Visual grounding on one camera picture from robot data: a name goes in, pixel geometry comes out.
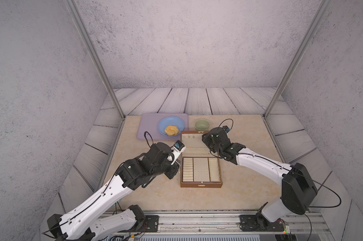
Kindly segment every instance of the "table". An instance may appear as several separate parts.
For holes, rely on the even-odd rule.
[[[281,161],[260,115],[189,116],[189,129],[195,130],[194,123],[198,119],[207,119],[211,128],[214,128],[227,118],[234,120],[234,127],[228,133],[232,142],[241,143],[256,153]],[[127,116],[104,182],[110,179],[123,161],[149,150],[145,140],[136,138],[140,120],[141,116]],[[223,124],[231,127],[231,120]],[[172,140],[161,142],[170,146],[174,144]],[[181,188],[178,172],[172,180],[165,175],[157,176],[146,188],[139,187],[124,197],[120,205],[126,209],[138,204],[142,210],[259,209],[265,202],[281,195],[279,185],[256,171],[223,159],[220,159],[220,168],[222,188]]]

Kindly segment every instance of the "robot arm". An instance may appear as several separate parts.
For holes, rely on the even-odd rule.
[[[138,231],[145,215],[137,205],[117,215],[98,217],[139,186],[145,188],[156,176],[165,174],[172,179],[179,170],[176,159],[184,150],[180,141],[172,147],[162,142],[152,144],[147,153],[123,162],[107,184],[78,207],[64,215],[52,215],[48,219],[49,231],[56,241],[96,241],[123,230]]]
[[[202,136],[202,141],[219,158],[257,171],[282,187],[282,196],[264,204],[256,214],[259,225],[267,226],[292,212],[304,214],[318,192],[306,167],[281,163],[232,143],[227,137],[229,131],[227,126],[213,128]]]

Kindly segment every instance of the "white wall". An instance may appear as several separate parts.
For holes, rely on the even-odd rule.
[[[274,87],[319,0],[76,0],[113,88]]]
[[[106,90],[62,0],[0,0],[0,240],[31,240]]]
[[[283,97],[363,213],[363,0],[335,0]]]

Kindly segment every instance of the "black cable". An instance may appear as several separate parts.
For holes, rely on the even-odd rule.
[[[252,155],[252,154],[249,154],[249,153],[240,153],[240,154],[249,155],[249,156],[253,156],[253,157],[260,157],[260,158],[263,158],[263,159],[265,159],[265,160],[267,160],[267,161],[270,161],[269,159],[267,159],[267,158],[265,158],[265,157],[261,157],[261,156],[257,156],[257,155]],[[278,165],[277,163],[275,163],[275,162],[273,162],[273,161],[270,161],[270,162],[271,162],[271,163],[273,163],[273,164],[275,164],[275,165],[277,165],[277,166],[279,166],[279,167],[280,167],[280,168],[282,168],[282,169],[285,169],[286,171],[293,172],[293,171],[290,171],[290,170],[286,169],[286,168],[285,168],[285,167],[283,167],[283,166]],[[293,172],[293,173],[295,173],[295,174],[297,174],[297,175],[300,175],[300,176],[302,176],[302,177],[304,177],[304,178],[307,178],[307,179],[309,179],[309,180],[311,180],[311,181],[313,181],[313,182],[315,182],[315,183],[318,183],[319,185],[321,185],[321,186],[323,186],[323,187],[326,187],[327,189],[329,189],[330,191],[332,191],[335,195],[337,195],[337,197],[340,199],[340,203],[339,203],[338,205],[335,205],[335,206],[326,206],[326,207],[323,207],[323,206],[309,206],[309,207],[332,208],[332,207],[338,207],[339,205],[341,205],[341,203],[342,203],[341,197],[340,197],[340,196],[339,196],[339,195],[338,195],[335,191],[331,190],[330,188],[328,188],[327,186],[323,185],[322,183],[319,183],[319,182],[317,182],[317,181],[315,181],[315,180],[313,180],[313,179],[311,179],[311,178],[309,178],[309,177],[305,177],[304,175],[301,175],[301,174],[296,173],[296,172]]]
[[[109,182],[108,182],[108,185],[107,185],[107,187],[104,189],[104,191],[102,192],[102,194],[104,194],[105,193],[105,191],[107,190],[107,188],[109,187],[109,184],[111,184],[111,181],[112,181],[112,179],[113,179],[113,177],[114,177],[114,175],[111,177],[111,179],[109,180]]]
[[[75,217],[77,217],[78,215],[80,215],[80,214],[82,214],[85,210],[87,210],[90,206],[92,206],[99,198],[101,197],[101,195],[99,195],[98,196],[98,198],[96,198],[96,200],[94,200],[89,206],[87,206],[84,210],[82,210],[81,212],[79,212],[78,214],[76,214],[76,215],[74,215],[74,217],[72,217],[70,220],[72,220],[73,218],[75,218]],[[52,231],[52,230],[54,230],[54,229],[56,229],[56,228],[58,228],[58,227],[61,227],[62,225],[64,225],[64,224],[66,224],[66,223],[68,223],[68,221],[66,221],[65,223],[63,223],[63,224],[60,224],[60,225],[58,225],[58,226],[56,226],[56,227],[54,227],[54,228],[51,228],[51,229],[49,229],[48,231],[45,231],[45,232],[43,232],[42,234],[45,234],[46,236],[48,236],[46,233],[47,232],[50,232],[50,231]]]
[[[48,234],[45,234],[46,236],[48,236],[49,238],[54,238],[54,239],[56,239],[55,237],[53,237],[53,236],[50,236],[50,235],[48,235]]]
[[[146,137],[146,134],[150,135],[150,133],[149,133],[149,132],[144,132],[144,138],[145,138],[145,140],[147,141],[148,146],[151,148],[150,143],[148,142],[148,139],[147,139],[147,137]]]
[[[47,235],[46,233],[47,233],[47,232],[50,232],[50,231],[52,231],[52,230],[54,230],[54,229],[56,229],[56,228],[58,228],[58,227],[61,227],[62,225],[66,224],[66,223],[68,223],[68,221],[66,221],[66,222],[65,222],[65,223],[63,223],[63,224],[58,225],[57,227],[51,228],[51,229],[49,229],[48,231],[44,231],[44,232],[42,232],[42,234],[45,234],[46,236],[51,237],[50,235]]]
[[[120,206],[119,202],[115,202],[115,203],[114,203],[114,207],[115,207],[115,209],[116,209],[116,210],[115,210],[115,211],[113,211],[112,216],[114,215],[114,213],[115,213],[115,212],[116,212],[116,214],[117,214],[117,205],[116,205],[116,204],[118,204],[118,205],[119,205],[119,207],[120,207],[120,209],[119,209],[119,210],[120,210],[121,212],[123,212],[123,210],[121,209],[121,206]]]
[[[211,153],[211,155],[213,155],[214,157],[217,157],[217,158],[219,158],[219,159],[224,159],[223,157],[219,157],[219,153],[218,153],[218,156],[215,156],[213,153],[212,153],[212,151],[210,150],[210,153]]]
[[[122,212],[122,208],[121,208],[121,206],[120,206],[119,202],[117,202],[117,204],[119,205],[119,208],[120,208],[120,210],[121,210],[121,212]]]
[[[148,184],[151,183],[151,181],[153,181],[155,179],[156,176],[152,177],[151,180],[149,182],[147,182],[146,184],[142,184],[141,187],[142,188],[146,188],[148,186]]]
[[[129,232],[129,236],[128,236],[128,237],[124,238],[124,239],[123,239],[123,240],[121,240],[121,241],[127,241],[130,237],[131,237],[131,232]]]
[[[312,222],[310,221],[310,219],[309,219],[309,222],[310,222],[310,234],[309,234],[309,238],[307,238],[306,241],[309,241],[310,236],[312,235]]]
[[[231,125],[231,128],[230,128],[230,130],[232,130],[232,127],[234,126],[234,120],[231,119],[231,118],[228,118],[228,119],[232,120],[232,125]],[[222,121],[222,123],[219,124],[218,128],[223,124],[223,122],[225,122],[228,119],[225,119],[224,121]]]
[[[145,224],[144,233],[141,235],[141,237],[140,237],[140,238],[142,238],[142,237],[144,236],[144,234],[145,234],[145,231],[147,231],[148,224],[147,224],[147,223],[144,223],[144,224]]]
[[[105,240],[106,238],[107,238],[108,236],[106,236],[105,238],[103,238],[103,239],[99,239],[99,240],[97,240],[97,241],[102,241],[102,240]]]

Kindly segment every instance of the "wooden floor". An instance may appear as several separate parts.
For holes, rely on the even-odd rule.
[[[275,89],[266,88],[156,88],[115,89],[126,115],[143,113],[263,114]],[[111,98],[101,109],[114,108]],[[282,97],[272,114],[293,114]]]
[[[114,92],[126,115],[263,114],[275,88],[132,88],[115,89]],[[363,237],[363,215],[282,97],[272,110],[268,122],[286,161],[305,165],[314,180],[324,183],[341,196],[342,204],[337,208],[310,209],[322,213],[333,234],[332,238],[349,240],[358,231]],[[40,232],[47,230],[46,219],[49,216],[68,212],[93,194],[120,124],[117,110],[107,96],[68,177],[40,226]],[[328,206],[337,203],[338,198],[333,193],[321,188],[312,205]],[[34,240],[39,238],[52,240],[38,234]]]

